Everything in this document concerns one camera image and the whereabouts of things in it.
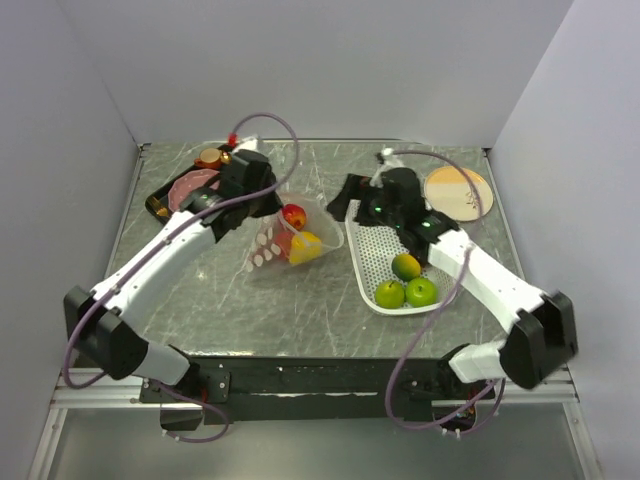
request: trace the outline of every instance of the red object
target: red object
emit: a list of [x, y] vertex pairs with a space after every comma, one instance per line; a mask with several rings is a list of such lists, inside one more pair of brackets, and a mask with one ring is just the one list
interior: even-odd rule
[[302, 230], [307, 223], [307, 214], [304, 208], [288, 203], [282, 207], [282, 216], [296, 230]]
[[273, 238], [273, 243], [280, 248], [280, 258], [289, 258], [289, 252], [291, 252], [291, 240], [293, 239], [293, 232], [285, 231], [278, 233]]
[[230, 133], [229, 134], [229, 139], [227, 140], [227, 143], [232, 147], [237, 147], [238, 146], [238, 135], [235, 134], [235, 133]]

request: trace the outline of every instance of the marble tabletop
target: marble tabletop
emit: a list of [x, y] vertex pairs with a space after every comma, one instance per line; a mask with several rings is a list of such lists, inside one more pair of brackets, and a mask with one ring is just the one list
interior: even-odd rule
[[[145, 198], [215, 144], [154, 143], [142, 151], [140, 176], [126, 212], [110, 271], [124, 265], [161, 229], [144, 208]], [[320, 202], [330, 201], [347, 173], [372, 174], [384, 147], [436, 151], [491, 183], [480, 148], [431, 148], [406, 142], [302, 142], [302, 165], [285, 186]], [[292, 160], [291, 142], [270, 141], [264, 151], [281, 175]], [[443, 162], [424, 156], [403, 160], [423, 178]], [[362, 300], [345, 245], [307, 265], [269, 278], [244, 271], [258, 220], [247, 220], [215, 248], [192, 262], [170, 285], [157, 309], [134, 325], [148, 339], [194, 355], [393, 357], [405, 348], [424, 315], [385, 317]], [[476, 242], [513, 272], [517, 261], [497, 204], [481, 220]], [[462, 292], [414, 351], [440, 357], [463, 343], [502, 335], [498, 322]]]

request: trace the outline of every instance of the dish rack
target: dish rack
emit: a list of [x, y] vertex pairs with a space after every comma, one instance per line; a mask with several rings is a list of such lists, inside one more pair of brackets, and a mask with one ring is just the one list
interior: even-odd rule
[[412, 307], [405, 303], [400, 308], [388, 309], [378, 306], [375, 302], [375, 291], [378, 285], [387, 280], [396, 280], [407, 286], [407, 282], [398, 279], [391, 270], [393, 258], [408, 250], [400, 243], [395, 232], [389, 227], [361, 227], [353, 219], [356, 216], [360, 202], [352, 200], [345, 219], [345, 229], [351, 260], [356, 271], [358, 288], [365, 303], [374, 311], [383, 315], [414, 315], [435, 310], [447, 296], [455, 284], [455, 280], [435, 267], [427, 267], [421, 276], [431, 280], [438, 289], [438, 303], [426, 307]]

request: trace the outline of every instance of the transparent bag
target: transparent bag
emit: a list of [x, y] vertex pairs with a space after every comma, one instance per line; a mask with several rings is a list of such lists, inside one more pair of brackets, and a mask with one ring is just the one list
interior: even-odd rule
[[302, 265], [344, 244], [342, 229], [317, 200], [295, 193], [282, 193], [280, 199], [284, 208], [260, 223], [245, 261], [247, 272]]

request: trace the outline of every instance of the white wall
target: white wall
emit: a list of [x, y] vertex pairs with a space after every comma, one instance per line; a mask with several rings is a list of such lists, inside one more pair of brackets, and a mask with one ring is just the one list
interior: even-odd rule
[[640, 3], [576, 0], [491, 153], [525, 271], [575, 302], [607, 478], [640, 472]]
[[25, 478], [65, 344], [62, 297], [98, 280], [136, 147], [60, 7], [0, 14], [0, 476]]
[[59, 2], [138, 142], [219, 138], [268, 110], [304, 137], [475, 146], [494, 144], [571, 4]]

